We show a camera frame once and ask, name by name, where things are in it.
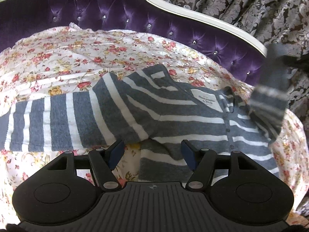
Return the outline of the grey white striped cardigan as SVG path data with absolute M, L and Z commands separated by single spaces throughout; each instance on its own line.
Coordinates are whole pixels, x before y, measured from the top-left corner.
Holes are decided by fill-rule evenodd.
M 157 64 L 118 79 L 107 73 L 91 91 L 19 102 L 1 117 L 1 148 L 59 151 L 108 147 L 117 139 L 140 143 L 141 181 L 191 176 L 181 142 L 227 155 L 240 151 L 274 175 L 269 149 L 287 105 L 285 47 L 271 44 L 249 102 L 231 87 L 195 88 Z

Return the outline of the brown grey damask curtain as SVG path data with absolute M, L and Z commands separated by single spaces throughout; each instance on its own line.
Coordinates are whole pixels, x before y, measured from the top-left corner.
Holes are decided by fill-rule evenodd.
M 257 38 L 264 45 L 283 42 L 292 55 L 308 53 L 308 0 L 164 0 L 230 23 Z M 300 150 L 308 146 L 308 75 L 290 68 L 286 132 L 275 142 L 281 160 L 290 163 L 284 179 L 296 195 L 295 213 L 308 217 L 308 190 L 300 184 L 308 181 L 308 158 Z

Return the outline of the floral bed sheet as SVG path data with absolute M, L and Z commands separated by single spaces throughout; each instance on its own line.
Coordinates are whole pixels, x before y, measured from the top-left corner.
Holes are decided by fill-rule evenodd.
M 56 27 L 19 40 L 1 53 L 1 115 L 12 103 L 71 92 L 87 92 L 107 72 L 118 78 L 137 69 L 164 64 L 179 82 L 232 90 L 247 101 L 253 86 L 240 82 L 225 68 L 200 52 L 168 38 L 130 30 L 82 30 L 76 24 Z M 128 145 L 124 158 L 113 172 L 121 184 L 137 181 L 140 146 Z M 280 177 L 292 188 L 296 211 L 308 190 L 308 147 L 301 121 L 287 110 L 283 129 L 271 145 L 279 163 Z M 61 151 L 51 149 L 22 152 L 1 148 L 1 228 L 18 223 L 12 205 L 15 188 Z M 307 225 L 292 213 L 288 222 Z

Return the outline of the purple tufted white-framed headboard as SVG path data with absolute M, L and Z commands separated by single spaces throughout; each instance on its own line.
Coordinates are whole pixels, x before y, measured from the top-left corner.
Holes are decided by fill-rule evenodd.
M 1 49 L 69 23 L 83 29 L 126 29 L 175 40 L 250 85 L 258 82 L 266 55 L 264 45 L 245 31 L 163 0 L 5 0 L 1 2 Z

